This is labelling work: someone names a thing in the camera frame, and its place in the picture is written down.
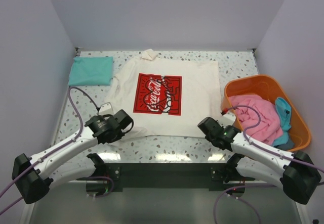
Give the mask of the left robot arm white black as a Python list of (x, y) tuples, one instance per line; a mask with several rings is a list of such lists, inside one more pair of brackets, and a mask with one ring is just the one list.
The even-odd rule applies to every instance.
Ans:
[(16, 157), (12, 180), (25, 203), (35, 203), (50, 189), (75, 179), (108, 178), (108, 167), (98, 154), (79, 154), (98, 144), (119, 141), (133, 126), (133, 119), (124, 110), (114, 115), (96, 115), (61, 143), (30, 157)]

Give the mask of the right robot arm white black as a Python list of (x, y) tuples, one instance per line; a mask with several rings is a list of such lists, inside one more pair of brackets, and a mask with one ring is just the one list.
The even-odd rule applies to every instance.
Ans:
[(214, 147), (233, 153), (225, 168), (231, 180), (243, 176), (267, 182), (304, 205), (320, 184), (321, 169), (302, 151), (292, 153), (268, 146), (232, 125), (221, 126), (211, 117), (203, 119), (198, 128)]

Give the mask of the white coca-cola t-shirt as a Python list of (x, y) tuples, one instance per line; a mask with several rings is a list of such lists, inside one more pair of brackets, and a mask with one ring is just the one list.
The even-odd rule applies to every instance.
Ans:
[(197, 125), (221, 116), (218, 61), (173, 60), (144, 51), (113, 76), (105, 102), (134, 120), (126, 139), (145, 136), (202, 138)]

